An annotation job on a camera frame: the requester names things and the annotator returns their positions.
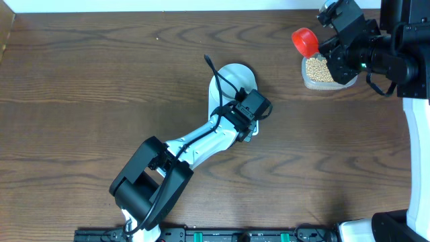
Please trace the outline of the red plastic measuring scoop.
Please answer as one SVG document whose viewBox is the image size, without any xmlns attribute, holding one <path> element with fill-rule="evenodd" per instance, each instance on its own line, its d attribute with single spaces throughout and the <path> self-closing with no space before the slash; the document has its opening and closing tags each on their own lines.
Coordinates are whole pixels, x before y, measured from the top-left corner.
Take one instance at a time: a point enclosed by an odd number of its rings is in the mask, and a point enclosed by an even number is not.
<svg viewBox="0 0 430 242">
<path fill-rule="evenodd" d="M 303 57 L 310 58 L 318 53 L 318 39 L 308 28 L 300 28 L 293 32 L 292 42 Z"/>
</svg>

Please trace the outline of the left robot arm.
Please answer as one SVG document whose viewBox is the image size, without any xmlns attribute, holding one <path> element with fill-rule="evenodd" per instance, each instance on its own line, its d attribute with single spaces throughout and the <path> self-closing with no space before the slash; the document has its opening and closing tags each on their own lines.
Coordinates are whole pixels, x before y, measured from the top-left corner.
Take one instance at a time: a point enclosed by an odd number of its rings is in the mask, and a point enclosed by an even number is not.
<svg viewBox="0 0 430 242">
<path fill-rule="evenodd" d="M 156 241 L 161 236 L 159 224 L 173 209 L 194 169 L 235 143 L 249 142 L 258 121 L 272 109 L 256 89 L 242 89 L 195 131 L 165 143 L 155 136 L 146 139 L 109 188 L 126 218 L 125 240 Z"/>
</svg>

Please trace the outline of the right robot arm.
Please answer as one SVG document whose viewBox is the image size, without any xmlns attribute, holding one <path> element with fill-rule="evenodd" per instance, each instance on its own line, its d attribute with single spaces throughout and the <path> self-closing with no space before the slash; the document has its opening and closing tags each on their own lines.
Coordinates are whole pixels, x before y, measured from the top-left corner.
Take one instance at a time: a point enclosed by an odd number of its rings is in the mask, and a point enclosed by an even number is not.
<svg viewBox="0 0 430 242">
<path fill-rule="evenodd" d="M 342 241 L 429 240 L 429 2 L 382 1 L 366 19 L 354 0 L 327 1 L 317 16 L 336 34 L 318 51 L 336 83 L 359 73 L 379 95 L 402 98 L 411 142 L 411 199 L 406 210 L 339 225 Z"/>
</svg>

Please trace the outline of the grey round bowl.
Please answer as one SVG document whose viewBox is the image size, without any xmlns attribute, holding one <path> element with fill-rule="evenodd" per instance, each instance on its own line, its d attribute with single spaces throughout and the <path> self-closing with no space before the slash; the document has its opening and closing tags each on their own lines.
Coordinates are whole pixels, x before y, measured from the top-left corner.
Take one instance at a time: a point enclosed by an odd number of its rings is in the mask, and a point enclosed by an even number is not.
<svg viewBox="0 0 430 242">
<path fill-rule="evenodd" d="M 252 70 L 242 64 L 232 63 L 223 66 L 219 71 L 227 81 L 232 83 L 237 90 L 240 88 L 244 88 L 247 93 L 249 93 L 252 89 L 257 89 L 256 78 Z M 222 95 L 227 99 L 234 99 L 236 95 L 236 91 L 234 88 L 229 85 L 225 80 L 219 78 Z"/>
</svg>

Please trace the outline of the white digital kitchen scale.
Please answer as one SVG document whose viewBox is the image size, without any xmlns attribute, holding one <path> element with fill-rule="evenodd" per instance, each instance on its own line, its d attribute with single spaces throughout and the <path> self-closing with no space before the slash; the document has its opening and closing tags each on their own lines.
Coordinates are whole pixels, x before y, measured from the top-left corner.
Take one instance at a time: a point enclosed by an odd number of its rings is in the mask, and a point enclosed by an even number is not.
<svg viewBox="0 0 430 242">
<path fill-rule="evenodd" d="M 252 89 L 257 89 L 257 83 L 254 77 L 227 77 L 227 79 L 239 90 L 241 87 L 249 93 Z M 235 97 L 235 90 L 224 80 L 220 79 L 222 89 L 222 103 L 232 101 Z M 209 84 L 208 91 L 208 117 L 212 114 L 216 107 L 219 106 L 219 92 L 216 84 L 216 79 L 213 77 Z"/>
</svg>

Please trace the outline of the pile of soybeans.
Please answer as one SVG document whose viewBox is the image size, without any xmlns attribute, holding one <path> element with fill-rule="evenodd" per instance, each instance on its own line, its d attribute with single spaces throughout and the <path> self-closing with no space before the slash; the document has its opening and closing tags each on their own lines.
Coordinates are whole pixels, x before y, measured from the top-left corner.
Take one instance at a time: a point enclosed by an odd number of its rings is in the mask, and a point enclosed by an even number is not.
<svg viewBox="0 0 430 242">
<path fill-rule="evenodd" d="M 334 80 L 327 67 L 325 58 L 311 57 L 305 62 L 306 75 L 316 82 L 332 83 Z"/>
</svg>

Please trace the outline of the clear plastic container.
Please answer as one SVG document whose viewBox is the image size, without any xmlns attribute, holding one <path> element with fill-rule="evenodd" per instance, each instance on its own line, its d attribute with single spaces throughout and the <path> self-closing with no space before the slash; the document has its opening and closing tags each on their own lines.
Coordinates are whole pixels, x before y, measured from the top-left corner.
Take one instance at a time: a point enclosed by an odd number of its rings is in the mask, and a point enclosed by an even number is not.
<svg viewBox="0 0 430 242">
<path fill-rule="evenodd" d="M 327 67 L 326 58 L 320 53 L 316 53 L 310 58 L 302 59 L 302 77 L 304 85 L 308 89 L 319 91 L 334 91 L 351 87 L 356 81 L 357 76 L 352 78 L 347 84 L 335 82 Z"/>
</svg>

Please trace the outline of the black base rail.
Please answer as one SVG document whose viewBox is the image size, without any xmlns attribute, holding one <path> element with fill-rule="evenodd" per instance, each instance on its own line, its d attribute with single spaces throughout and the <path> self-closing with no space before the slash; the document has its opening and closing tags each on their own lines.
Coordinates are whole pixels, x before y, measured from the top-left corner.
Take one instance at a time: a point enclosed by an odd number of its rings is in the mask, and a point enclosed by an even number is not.
<svg viewBox="0 0 430 242">
<path fill-rule="evenodd" d="M 188 227 L 161 227 L 151 232 L 125 235 L 121 227 L 113 229 L 78 229 L 78 242 L 337 242 L 337 232 L 322 226 L 299 225 L 292 229 L 197 229 Z"/>
</svg>

